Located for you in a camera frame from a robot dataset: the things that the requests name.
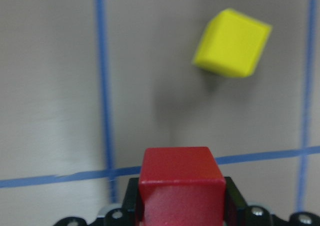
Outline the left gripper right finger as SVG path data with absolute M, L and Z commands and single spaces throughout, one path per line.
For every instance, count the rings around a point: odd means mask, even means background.
M 228 226 L 245 225 L 246 200 L 231 177 L 225 177 L 224 222 Z

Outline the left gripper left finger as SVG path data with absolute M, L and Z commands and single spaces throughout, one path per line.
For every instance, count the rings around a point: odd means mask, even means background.
M 145 204 L 139 190 L 139 178 L 130 178 L 122 201 L 126 225 L 145 225 Z

